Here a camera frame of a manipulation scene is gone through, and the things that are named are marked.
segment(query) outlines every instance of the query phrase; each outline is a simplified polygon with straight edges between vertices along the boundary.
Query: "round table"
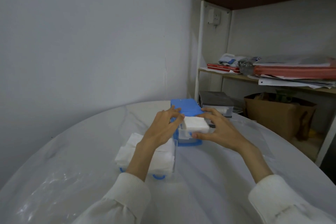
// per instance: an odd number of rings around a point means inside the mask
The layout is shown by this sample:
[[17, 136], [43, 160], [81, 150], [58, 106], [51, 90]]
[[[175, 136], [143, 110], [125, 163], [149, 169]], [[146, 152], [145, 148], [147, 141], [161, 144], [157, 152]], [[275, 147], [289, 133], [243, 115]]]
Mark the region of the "round table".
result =
[[[113, 186], [114, 158], [131, 133], [144, 134], [170, 101], [111, 109], [61, 133], [34, 154], [0, 191], [1, 223], [71, 223]], [[233, 115], [235, 120], [248, 120]], [[271, 168], [312, 205], [336, 212], [336, 186], [290, 143], [256, 124]], [[259, 223], [247, 196], [255, 183], [235, 152], [204, 141], [178, 147], [175, 178], [146, 179], [152, 201], [143, 223]]]

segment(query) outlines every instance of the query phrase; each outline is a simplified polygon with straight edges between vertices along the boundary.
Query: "white tissue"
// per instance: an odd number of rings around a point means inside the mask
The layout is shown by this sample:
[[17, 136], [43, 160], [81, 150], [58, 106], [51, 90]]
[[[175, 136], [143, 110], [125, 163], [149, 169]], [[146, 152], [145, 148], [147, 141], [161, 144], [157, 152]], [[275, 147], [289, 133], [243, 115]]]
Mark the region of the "white tissue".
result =
[[182, 128], [197, 131], [209, 129], [209, 125], [201, 117], [184, 117]]
[[[120, 147], [120, 150], [115, 158], [115, 162], [119, 167], [127, 167], [131, 162], [134, 155], [136, 145], [143, 138], [138, 133], [133, 133], [128, 139], [124, 147]], [[149, 165], [149, 173], [165, 173], [170, 174], [173, 172], [175, 162], [175, 144], [172, 138], [167, 143], [158, 147], [153, 155], [153, 158]]]

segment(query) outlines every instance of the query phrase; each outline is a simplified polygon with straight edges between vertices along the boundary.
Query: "person's right hand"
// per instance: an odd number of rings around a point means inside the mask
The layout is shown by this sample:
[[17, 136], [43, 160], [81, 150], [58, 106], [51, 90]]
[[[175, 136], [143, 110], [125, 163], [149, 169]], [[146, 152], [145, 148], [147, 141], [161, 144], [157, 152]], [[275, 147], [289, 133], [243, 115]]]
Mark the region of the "person's right hand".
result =
[[216, 109], [202, 108], [202, 111], [205, 113], [197, 116], [211, 120], [211, 122], [216, 125], [216, 129], [213, 133], [207, 134], [194, 132], [192, 134], [193, 138], [213, 141], [236, 152], [240, 152], [245, 146], [252, 145], [250, 141], [243, 137], [233, 124]]

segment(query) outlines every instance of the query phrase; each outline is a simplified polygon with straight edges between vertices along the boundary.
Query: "person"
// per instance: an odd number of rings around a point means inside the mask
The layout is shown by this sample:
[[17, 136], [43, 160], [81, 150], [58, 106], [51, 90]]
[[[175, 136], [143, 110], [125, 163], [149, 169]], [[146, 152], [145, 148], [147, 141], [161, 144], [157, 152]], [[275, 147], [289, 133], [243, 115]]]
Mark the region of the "person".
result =
[[[248, 199], [264, 223], [335, 223], [324, 212], [313, 207], [282, 177], [274, 175], [260, 150], [244, 138], [228, 119], [216, 109], [203, 108], [199, 117], [208, 118], [216, 129], [211, 134], [193, 133], [193, 138], [213, 141], [238, 152], [256, 183]], [[184, 115], [172, 106], [158, 112], [143, 139], [137, 144], [125, 173], [121, 173], [113, 187], [98, 202], [83, 212], [74, 224], [130, 224], [140, 223], [151, 199], [144, 181], [154, 151], [172, 137]]]

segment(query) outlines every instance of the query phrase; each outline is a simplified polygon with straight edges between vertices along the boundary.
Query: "white sweatshirt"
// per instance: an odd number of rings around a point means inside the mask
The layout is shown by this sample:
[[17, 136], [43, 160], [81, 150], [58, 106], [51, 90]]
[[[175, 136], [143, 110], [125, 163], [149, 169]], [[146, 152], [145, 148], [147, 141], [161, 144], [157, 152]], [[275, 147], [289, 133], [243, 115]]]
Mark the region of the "white sweatshirt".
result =
[[[109, 192], [73, 224], [139, 224], [150, 200], [150, 191], [142, 180], [122, 173]], [[264, 223], [335, 223], [309, 205], [279, 175], [261, 180], [250, 192], [249, 201]]]

